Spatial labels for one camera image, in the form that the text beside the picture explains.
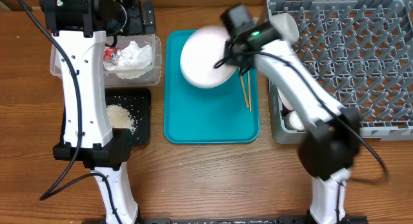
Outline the red foil snack wrapper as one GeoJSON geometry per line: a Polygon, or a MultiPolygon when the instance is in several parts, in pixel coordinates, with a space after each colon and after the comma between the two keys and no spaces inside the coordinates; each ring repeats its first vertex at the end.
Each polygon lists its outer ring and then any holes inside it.
{"type": "Polygon", "coordinates": [[[110,62],[112,64],[117,63],[118,55],[117,52],[119,51],[119,47],[105,47],[104,49],[104,56],[103,59],[106,62],[110,62]]]}

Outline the large white round plate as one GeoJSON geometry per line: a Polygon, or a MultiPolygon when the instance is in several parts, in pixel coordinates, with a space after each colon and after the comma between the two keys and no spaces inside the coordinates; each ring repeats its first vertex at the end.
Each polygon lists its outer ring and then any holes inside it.
{"type": "Polygon", "coordinates": [[[225,43],[230,38],[222,26],[204,26],[185,42],[180,65],[184,78],[198,88],[214,88],[225,83],[236,71],[235,66],[214,65],[224,57],[225,43]]]}

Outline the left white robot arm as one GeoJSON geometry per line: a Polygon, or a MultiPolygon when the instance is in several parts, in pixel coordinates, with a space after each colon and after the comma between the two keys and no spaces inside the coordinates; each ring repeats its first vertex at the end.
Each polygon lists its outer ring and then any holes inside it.
{"type": "Polygon", "coordinates": [[[65,120],[57,160],[81,161],[100,189],[106,223],[141,223],[126,163],[132,134],[106,111],[104,50],[118,36],[153,34],[154,6],[140,0],[39,0],[61,63],[65,120]]]}

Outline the small pink bowl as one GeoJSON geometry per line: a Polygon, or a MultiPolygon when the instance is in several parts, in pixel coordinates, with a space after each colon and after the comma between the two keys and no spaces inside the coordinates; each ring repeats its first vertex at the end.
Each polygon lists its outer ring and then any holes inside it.
{"type": "Polygon", "coordinates": [[[280,89],[277,90],[278,91],[278,96],[283,104],[283,106],[289,110],[289,111],[293,111],[294,108],[293,106],[290,104],[290,102],[288,101],[288,99],[286,98],[286,96],[282,93],[282,91],[280,89]]]}

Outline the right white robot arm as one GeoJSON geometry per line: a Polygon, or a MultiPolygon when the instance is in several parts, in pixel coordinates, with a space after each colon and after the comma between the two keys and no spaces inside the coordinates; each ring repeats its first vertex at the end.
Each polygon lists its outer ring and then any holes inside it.
{"type": "Polygon", "coordinates": [[[286,97],[306,132],[298,156],[312,176],[308,222],[341,223],[346,183],[361,145],[359,112],[334,99],[303,66],[292,49],[299,30],[290,14],[255,23],[246,6],[237,5],[220,20],[230,38],[215,67],[255,68],[286,97]]]}

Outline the grey round bowl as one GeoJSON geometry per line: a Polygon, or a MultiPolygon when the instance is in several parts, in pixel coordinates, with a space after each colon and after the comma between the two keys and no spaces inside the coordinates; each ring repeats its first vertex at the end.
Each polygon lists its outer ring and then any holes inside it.
{"type": "Polygon", "coordinates": [[[299,39],[299,30],[294,18],[288,13],[273,15],[270,23],[281,34],[281,38],[290,45],[295,44],[299,39]]]}

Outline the white paper cup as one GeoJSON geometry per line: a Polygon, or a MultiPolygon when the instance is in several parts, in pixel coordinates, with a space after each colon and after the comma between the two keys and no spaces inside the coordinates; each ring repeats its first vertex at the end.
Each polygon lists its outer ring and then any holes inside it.
{"type": "Polygon", "coordinates": [[[292,111],[286,115],[285,126],[290,130],[303,131],[305,129],[296,111],[292,111]]]}

